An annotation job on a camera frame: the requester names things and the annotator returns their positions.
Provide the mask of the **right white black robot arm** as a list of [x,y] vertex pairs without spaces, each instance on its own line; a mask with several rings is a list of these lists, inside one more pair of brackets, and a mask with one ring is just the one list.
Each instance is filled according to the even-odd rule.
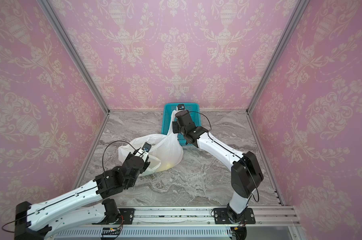
[[256,155],[250,151],[238,151],[218,140],[206,128],[197,126],[191,111],[185,109],[183,104],[176,107],[172,131],[181,134],[187,144],[211,154],[230,170],[234,193],[227,205],[227,213],[233,223],[244,221],[250,199],[259,201],[260,197],[255,195],[259,194],[258,187],[264,180]]

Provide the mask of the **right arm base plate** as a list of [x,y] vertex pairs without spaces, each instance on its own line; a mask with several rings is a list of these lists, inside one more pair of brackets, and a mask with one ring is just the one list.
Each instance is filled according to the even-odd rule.
[[240,214],[235,213],[229,208],[214,208],[211,212],[215,224],[228,225],[228,224],[250,224],[256,223],[253,209],[246,208]]

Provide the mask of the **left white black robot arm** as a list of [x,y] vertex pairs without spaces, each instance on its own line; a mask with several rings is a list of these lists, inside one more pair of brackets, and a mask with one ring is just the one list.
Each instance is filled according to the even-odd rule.
[[123,224],[123,215],[112,196],[132,187],[149,164],[148,153],[129,154],[121,166],[66,194],[38,204],[18,204],[14,239],[44,240],[82,225]]

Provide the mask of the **white plastic bag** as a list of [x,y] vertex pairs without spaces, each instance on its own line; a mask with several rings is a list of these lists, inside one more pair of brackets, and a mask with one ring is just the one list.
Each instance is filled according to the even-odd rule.
[[[175,120],[177,110],[172,112],[171,119]],[[184,156],[183,147],[178,141],[178,134],[172,132],[172,126],[167,135],[151,134],[133,139],[128,145],[118,148],[118,160],[123,163],[134,148],[141,148],[145,142],[151,144],[148,154],[149,167],[140,174],[141,177],[169,170],[178,165]]]

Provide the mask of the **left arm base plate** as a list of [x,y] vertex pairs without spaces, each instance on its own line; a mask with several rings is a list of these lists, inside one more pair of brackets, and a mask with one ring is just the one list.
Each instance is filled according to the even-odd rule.
[[134,208],[121,208],[112,211],[109,224],[115,225],[132,225],[135,215]]

